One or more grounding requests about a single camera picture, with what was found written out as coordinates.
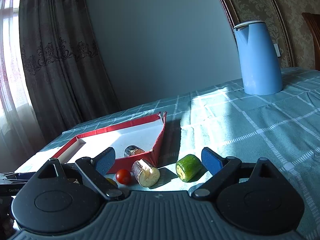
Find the large green tomato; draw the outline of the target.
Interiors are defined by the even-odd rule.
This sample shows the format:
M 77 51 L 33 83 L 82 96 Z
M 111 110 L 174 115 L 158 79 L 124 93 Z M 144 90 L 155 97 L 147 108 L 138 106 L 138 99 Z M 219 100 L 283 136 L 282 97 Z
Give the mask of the large green tomato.
M 112 185 L 114 185 L 116 188 L 118 188 L 118 184 L 111 178 L 106 178 L 106 180 L 111 183 Z

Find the green cucumber piece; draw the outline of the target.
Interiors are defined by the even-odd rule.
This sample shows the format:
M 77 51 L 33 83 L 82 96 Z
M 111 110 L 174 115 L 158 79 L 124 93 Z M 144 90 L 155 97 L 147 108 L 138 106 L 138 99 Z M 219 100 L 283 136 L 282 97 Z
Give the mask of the green cucumber piece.
M 176 173 L 181 181 L 188 182 L 202 169 L 200 159 L 193 155 L 188 154 L 176 163 Z

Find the red cardboard tray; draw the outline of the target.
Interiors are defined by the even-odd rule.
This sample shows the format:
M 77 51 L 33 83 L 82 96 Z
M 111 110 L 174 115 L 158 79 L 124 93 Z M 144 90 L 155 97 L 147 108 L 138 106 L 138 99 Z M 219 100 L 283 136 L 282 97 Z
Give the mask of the red cardboard tray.
M 140 159 L 146 159 L 157 167 L 166 119 L 167 114 L 159 112 L 93 131 L 76 133 L 61 147 L 36 153 L 16 172 L 36 172 L 50 158 L 57 158 L 61 163 L 73 163 L 81 157 L 94 158 L 108 147 L 114 148 L 116 153 L 115 163 L 108 173 L 116 173 L 122 168 L 131 171 L 133 163 Z M 145 153 L 124 157 L 124 150 L 130 145 L 140 147 Z

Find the teal checkered tablecloth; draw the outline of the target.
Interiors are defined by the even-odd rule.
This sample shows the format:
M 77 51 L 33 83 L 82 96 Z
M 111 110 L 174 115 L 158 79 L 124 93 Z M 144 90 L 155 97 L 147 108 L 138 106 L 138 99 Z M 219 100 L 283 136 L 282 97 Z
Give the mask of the teal checkered tablecloth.
M 238 79 L 84 122 L 63 132 L 18 171 L 38 170 L 77 134 L 166 112 L 160 190 L 190 188 L 174 178 L 175 163 L 187 154 L 200 155 L 204 147 L 249 163 L 266 157 L 304 200 L 298 232 L 319 239 L 319 71 L 285 68 L 282 77 L 283 90 L 273 95 L 248 95 Z

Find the dark brown curtain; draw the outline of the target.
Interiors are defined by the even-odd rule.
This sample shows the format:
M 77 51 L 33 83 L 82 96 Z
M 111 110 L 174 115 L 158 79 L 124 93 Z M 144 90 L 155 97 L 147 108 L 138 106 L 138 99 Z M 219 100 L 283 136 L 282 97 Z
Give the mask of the dark brown curtain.
M 85 0 L 1 0 L 1 163 L 119 109 Z

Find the blue electric kettle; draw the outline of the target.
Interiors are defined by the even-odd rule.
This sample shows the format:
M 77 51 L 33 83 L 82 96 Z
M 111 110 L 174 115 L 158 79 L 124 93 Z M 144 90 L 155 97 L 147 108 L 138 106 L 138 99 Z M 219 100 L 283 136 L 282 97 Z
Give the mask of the blue electric kettle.
M 268 28 L 263 21 L 234 26 L 245 93 L 272 95 L 283 89 L 280 65 Z

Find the wooden chair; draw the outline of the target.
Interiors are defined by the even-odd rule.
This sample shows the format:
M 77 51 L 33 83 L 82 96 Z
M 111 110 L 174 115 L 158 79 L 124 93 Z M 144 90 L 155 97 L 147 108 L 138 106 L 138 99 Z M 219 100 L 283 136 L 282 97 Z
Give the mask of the wooden chair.
M 313 37 L 315 56 L 319 57 L 319 20 L 320 14 L 312 14 L 310 12 L 303 12 L 302 16 Z

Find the white wall switch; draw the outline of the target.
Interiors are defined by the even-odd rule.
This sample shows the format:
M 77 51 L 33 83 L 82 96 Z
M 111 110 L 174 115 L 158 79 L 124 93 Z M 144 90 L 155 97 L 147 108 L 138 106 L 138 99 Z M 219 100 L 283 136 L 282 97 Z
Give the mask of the white wall switch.
M 281 52 L 280 52 L 280 49 L 279 49 L 278 44 L 277 44 L 277 43 L 274 43 L 273 45 L 274 45 L 274 49 L 275 49 L 275 51 L 276 51 L 277 57 L 281 57 Z

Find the dark wooden headboard frame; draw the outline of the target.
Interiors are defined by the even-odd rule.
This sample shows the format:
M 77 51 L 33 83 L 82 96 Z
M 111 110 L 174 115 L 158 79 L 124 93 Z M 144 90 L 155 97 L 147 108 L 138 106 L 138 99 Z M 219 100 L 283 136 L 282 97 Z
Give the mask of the dark wooden headboard frame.
M 319 0 L 220 0 L 231 27 L 262 20 L 279 46 L 281 68 L 319 69 L 318 45 L 305 14 L 319 14 Z

